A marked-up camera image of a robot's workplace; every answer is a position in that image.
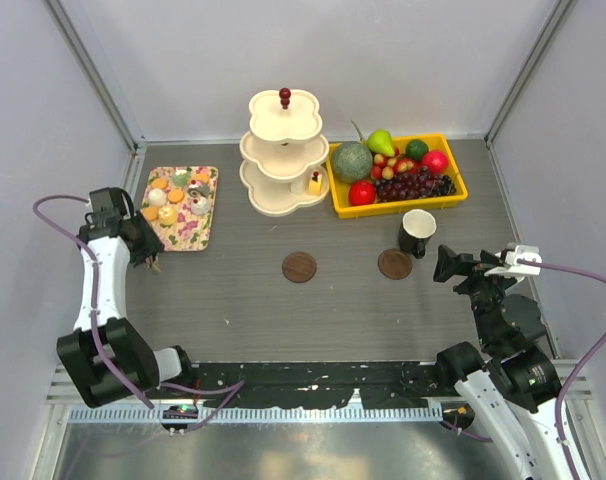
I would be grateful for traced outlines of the metal tongs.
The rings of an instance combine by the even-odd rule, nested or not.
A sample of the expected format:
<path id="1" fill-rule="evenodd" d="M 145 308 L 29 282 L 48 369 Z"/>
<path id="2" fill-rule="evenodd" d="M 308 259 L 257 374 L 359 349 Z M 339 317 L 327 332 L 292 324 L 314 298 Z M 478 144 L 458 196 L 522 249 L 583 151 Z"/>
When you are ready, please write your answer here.
<path id="1" fill-rule="evenodd" d="M 152 254 L 147 256 L 144 259 L 145 265 L 155 274 L 159 274 L 161 272 L 161 267 L 160 267 L 160 263 L 158 260 L 158 255 L 157 254 Z"/>

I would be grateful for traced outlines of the white cupcake with cherry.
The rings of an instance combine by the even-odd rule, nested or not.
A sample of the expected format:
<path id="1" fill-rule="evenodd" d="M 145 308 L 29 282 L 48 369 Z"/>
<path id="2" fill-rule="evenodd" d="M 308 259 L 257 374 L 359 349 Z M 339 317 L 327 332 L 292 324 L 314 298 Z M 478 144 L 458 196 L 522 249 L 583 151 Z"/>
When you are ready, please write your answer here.
<path id="1" fill-rule="evenodd" d="M 207 197 L 200 196 L 192 200 L 190 208 L 194 215 L 205 215 L 211 210 L 211 201 Z"/>

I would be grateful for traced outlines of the yellow cake slice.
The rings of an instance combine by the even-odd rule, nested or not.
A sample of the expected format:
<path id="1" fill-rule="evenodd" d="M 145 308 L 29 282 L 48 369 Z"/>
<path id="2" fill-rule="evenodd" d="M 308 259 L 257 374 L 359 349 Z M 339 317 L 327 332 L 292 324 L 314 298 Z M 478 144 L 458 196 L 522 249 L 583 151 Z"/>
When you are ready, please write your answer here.
<path id="1" fill-rule="evenodd" d="M 323 192 L 323 175 L 319 171 L 313 171 L 308 182 L 308 193 L 320 196 Z"/>

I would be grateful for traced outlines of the white cake slice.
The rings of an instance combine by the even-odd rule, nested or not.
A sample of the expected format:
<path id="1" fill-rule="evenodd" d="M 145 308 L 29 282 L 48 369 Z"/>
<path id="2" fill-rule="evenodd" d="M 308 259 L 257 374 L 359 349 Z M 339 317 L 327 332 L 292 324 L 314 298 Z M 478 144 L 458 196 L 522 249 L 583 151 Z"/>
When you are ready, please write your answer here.
<path id="1" fill-rule="evenodd" d="M 304 195 L 307 193 L 308 180 L 299 178 L 290 184 L 290 192 L 294 195 Z"/>

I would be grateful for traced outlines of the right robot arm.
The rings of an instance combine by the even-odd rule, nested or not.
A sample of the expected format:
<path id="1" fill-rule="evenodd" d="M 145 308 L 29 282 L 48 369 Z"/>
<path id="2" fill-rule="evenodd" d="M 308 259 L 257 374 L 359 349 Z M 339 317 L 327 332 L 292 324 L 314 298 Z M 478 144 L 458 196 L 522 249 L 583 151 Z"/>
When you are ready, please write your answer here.
<path id="1" fill-rule="evenodd" d="M 462 277 L 453 290 L 470 301 L 479 344 L 439 352 L 435 381 L 472 408 L 512 478 L 586 479 L 560 377 L 538 345 L 546 333 L 539 306 L 509 291 L 539 275 L 541 263 L 531 246 L 510 244 L 478 257 L 439 246 L 433 279 Z"/>

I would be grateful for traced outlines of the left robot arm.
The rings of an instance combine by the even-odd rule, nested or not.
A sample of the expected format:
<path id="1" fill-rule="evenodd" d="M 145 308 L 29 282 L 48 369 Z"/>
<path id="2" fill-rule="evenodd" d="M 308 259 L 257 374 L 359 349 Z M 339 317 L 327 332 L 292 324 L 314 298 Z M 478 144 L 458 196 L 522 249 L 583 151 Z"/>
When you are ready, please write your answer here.
<path id="1" fill-rule="evenodd" d="M 174 397 L 189 396 L 197 375 L 185 350 L 154 351 L 126 313 L 127 269 L 154 268 L 164 245 L 125 190 L 95 190 L 89 204 L 76 235 L 84 265 L 81 309 L 72 332 L 57 339 L 60 361 L 90 408 L 161 384 Z"/>

